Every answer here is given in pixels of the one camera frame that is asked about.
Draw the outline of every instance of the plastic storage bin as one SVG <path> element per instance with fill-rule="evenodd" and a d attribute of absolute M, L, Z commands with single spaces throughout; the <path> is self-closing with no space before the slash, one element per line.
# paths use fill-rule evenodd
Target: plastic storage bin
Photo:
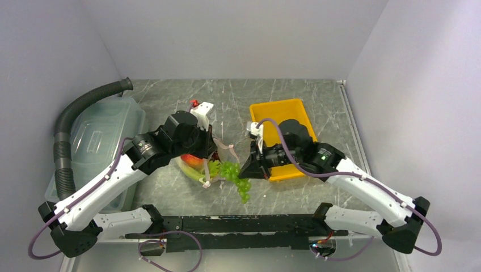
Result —
<path fill-rule="evenodd" d="M 259 122 L 266 117 L 274 119 L 274 121 L 276 121 L 278 124 L 288 119 L 295 119 L 299 121 L 301 125 L 305 125 L 309 135 L 314 141 L 317 141 L 317 137 L 314 133 L 313 127 L 311 126 L 311 122 L 309 121 L 306 109 L 304 108 L 301 99 L 287 99 L 252 104 L 249 107 L 249 110 L 251 111 L 251 118 L 253 122 Z M 273 146 L 276 143 L 281 142 L 279 136 L 277 135 L 276 129 L 270 122 L 264 123 L 264 140 L 267 146 Z M 302 176 L 304 176 L 304 174 L 299 172 L 295 166 L 285 165 L 282 167 L 272 168 L 272 176 L 269 178 L 269 181 L 281 181 Z"/>
<path fill-rule="evenodd" d="M 88 107 L 76 119 L 70 133 L 71 165 L 77 190 L 114 160 L 121 139 L 133 138 L 146 131 L 145 112 L 132 98 L 110 97 Z M 136 184 L 117 196 L 102 212 L 130 210 L 135 189 Z M 47 201 L 59 201 L 54 176 L 45 198 Z"/>

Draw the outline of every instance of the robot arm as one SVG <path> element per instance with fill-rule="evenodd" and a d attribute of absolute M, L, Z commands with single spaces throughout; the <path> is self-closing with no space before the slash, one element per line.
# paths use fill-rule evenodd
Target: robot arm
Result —
<path fill-rule="evenodd" d="M 42 204 L 39 212 L 45 222 L 62 213 L 49 226 L 60 250 L 68 257 L 75 257 L 98 240 L 128 233 L 160 233 L 163 219 L 153 205 L 115 214 L 98 212 L 131 185 L 168 165 L 172 158 L 184 154 L 208 158 L 215 152 L 217 146 L 207 119 L 212 107 L 211 103 L 202 103 L 191 112 L 170 115 L 156 131 L 135 136 L 123 146 L 118 160 L 70 197 L 56 204 Z"/>
<path fill-rule="evenodd" d="M 391 248 L 402 253 L 411 253 L 423 221 L 412 211 L 410 206 L 422 215 L 429 209 L 429 201 L 423 197 L 412 199 L 396 192 L 356 166 L 341 151 L 326 143 L 313 142 L 305 126 L 296 120 L 282 122 L 280 130 L 289 148 L 291 156 L 299 166 L 309 173 L 326 174 L 335 172 L 355 173 L 362 178 L 348 175 L 331 175 L 320 178 L 341 189 L 344 189 L 366 203 L 374 211 L 357 211 L 343 209 L 330 203 L 321 203 L 314 213 L 313 220 L 327 230 L 349 230 L 364 233 L 382 240 Z M 261 142 L 263 128 L 257 123 L 250 125 L 250 156 L 240 170 L 239 178 L 268 179 L 273 167 L 291 164 L 281 144 L 266 147 Z M 392 196 L 380 189 L 380 186 L 402 200 L 400 205 Z"/>

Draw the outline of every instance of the translucent plastic lid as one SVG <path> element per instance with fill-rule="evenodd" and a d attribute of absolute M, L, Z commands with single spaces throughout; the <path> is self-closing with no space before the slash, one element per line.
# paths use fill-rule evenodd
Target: translucent plastic lid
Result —
<path fill-rule="evenodd" d="M 145 112 L 132 98 L 112 97 L 88 107 L 75 121 L 70 143 L 75 187 L 80 189 L 114 159 L 120 139 L 143 133 Z M 119 211 L 126 191 L 103 211 Z M 58 202 L 52 177 L 45 198 Z"/>

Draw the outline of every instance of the red cap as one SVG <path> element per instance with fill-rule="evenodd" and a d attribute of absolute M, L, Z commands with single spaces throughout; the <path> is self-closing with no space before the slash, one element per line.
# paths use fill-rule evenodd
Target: red cap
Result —
<path fill-rule="evenodd" d="M 197 99 L 192 99 L 192 100 L 191 100 L 191 105 L 192 105 L 193 108 L 195 108 L 196 106 L 199 105 L 199 102 L 197 101 Z"/>

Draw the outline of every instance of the red apple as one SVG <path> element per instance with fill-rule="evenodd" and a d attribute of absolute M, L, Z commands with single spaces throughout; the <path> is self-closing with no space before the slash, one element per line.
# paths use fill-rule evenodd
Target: red apple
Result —
<path fill-rule="evenodd" d="M 202 167 L 204 166 L 204 162 L 202 159 L 199 159 L 189 154 L 180 156 L 180 159 L 194 169 L 202 169 Z"/>

